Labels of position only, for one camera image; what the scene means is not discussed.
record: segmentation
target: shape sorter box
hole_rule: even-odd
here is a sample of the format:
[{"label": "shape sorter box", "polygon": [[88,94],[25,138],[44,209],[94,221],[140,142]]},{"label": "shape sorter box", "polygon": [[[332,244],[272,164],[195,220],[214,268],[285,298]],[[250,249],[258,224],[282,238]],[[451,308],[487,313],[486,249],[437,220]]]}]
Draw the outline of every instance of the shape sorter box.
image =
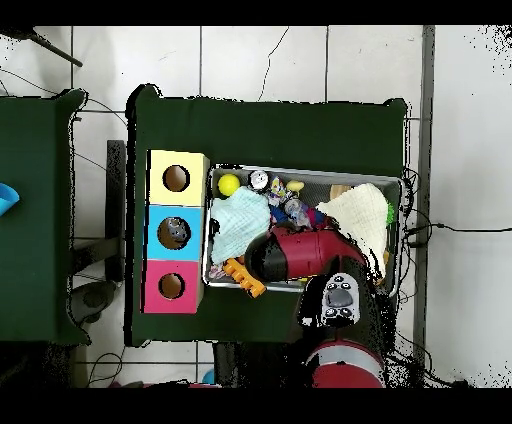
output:
[{"label": "shape sorter box", "polygon": [[[201,278],[204,244],[206,177],[209,160],[201,153],[151,150],[148,152],[146,198],[148,213],[147,240],[144,256],[146,270],[142,275],[141,311],[143,313],[196,313],[202,299]],[[169,185],[170,168],[180,167],[186,176],[179,190]],[[169,248],[159,238],[159,227],[166,228],[168,218],[186,223],[188,238],[183,246]],[[160,282],[168,274],[176,274],[182,283],[178,297],[165,297]]]}]

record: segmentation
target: pink cube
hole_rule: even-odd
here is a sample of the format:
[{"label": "pink cube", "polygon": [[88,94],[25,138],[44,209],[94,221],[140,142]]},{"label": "pink cube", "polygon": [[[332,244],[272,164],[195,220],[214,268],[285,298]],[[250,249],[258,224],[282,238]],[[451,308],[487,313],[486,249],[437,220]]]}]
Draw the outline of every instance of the pink cube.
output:
[{"label": "pink cube", "polygon": [[[198,261],[147,261],[146,278],[142,276],[146,314],[195,314],[201,301],[202,282]],[[181,282],[180,287],[171,287],[170,281]]]}]

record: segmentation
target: green table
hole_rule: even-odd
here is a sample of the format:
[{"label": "green table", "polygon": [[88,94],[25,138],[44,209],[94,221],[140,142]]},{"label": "green table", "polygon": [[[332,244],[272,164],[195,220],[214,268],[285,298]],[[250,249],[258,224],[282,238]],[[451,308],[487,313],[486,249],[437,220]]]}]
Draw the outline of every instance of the green table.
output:
[{"label": "green table", "polygon": [[21,197],[0,217],[0,340],[86,343],[68,314],[70,119],[81,90],[0,99],[0,182]]},{"label": "green table", "polygon": [[148,149],[204,153],[211,163],[257,165],[400,177],[406,105],[246,103],[162,98],[141,85],[127,104],[126,239],[128,344],[144,340],[285,342],[297,293],[250,299],[238,290],[205,287],[194,315],[142,314],[140,275]]}]

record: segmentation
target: gray tray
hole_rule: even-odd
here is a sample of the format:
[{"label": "gray tray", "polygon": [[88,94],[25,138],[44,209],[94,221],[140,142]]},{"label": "gray tray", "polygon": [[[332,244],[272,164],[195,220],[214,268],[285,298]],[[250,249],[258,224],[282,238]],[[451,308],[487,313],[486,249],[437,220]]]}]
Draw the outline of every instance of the gray tray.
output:
[{"label": "gray tray", "polygon": [[[290,180],[304,182],[304,188],[300,191],[300,199],[309,206],[315,207],[319,202],[330,200],[330,190],[333,184],[344,184],[357,186],[365,183],[372,183],[379,188],[384,197],[395,209],[394,223],[388,227],[387,250],[390,258],[386,267],[386,278],[383,287],[393,297],[398,292],[398,279],[400,271],[400,254],[402,251],[403,228],[405,218],[403,215],[403,204],[405,202],[405,185],[399,178],[380,177],[374,175],[341,174],[336,172],[301,171],[297,169],[264,168],[256,166],[239,166],[232,169],[229,166],[216,165],[210,168],[208,175],[209,200],[206,207],[206,225],[203,252],[203,281],[211,287],[229,287],[240,289],[239,283],[231,277],[212,279],[208,273],[211,267],[211,251],[213,246],[213,235],[210,230],[210,210],[213,199],[222,197],[219,193],[217,183],[224,174],[235,174],[242,185],[247,185],[248,175],[254,170],[264,170],[272,175],[278,175],[286,184]],[[299,281],[276,281],[265,284],[268,291],[302,292],[305,283]]]}]

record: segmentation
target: white towel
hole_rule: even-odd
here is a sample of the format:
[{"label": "white towel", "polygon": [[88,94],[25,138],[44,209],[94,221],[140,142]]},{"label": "white towel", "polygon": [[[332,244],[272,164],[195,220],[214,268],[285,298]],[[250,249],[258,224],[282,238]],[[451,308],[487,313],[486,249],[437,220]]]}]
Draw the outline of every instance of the white towel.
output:
[{"label": "white towel", "polygon": [[356,241],[368,259],[374,279],[384,278],[388,204],[381,191],[373,184],[361,184],[330,202],[320,202],[317,209],[335,218],[339,224],[339,232]]}]

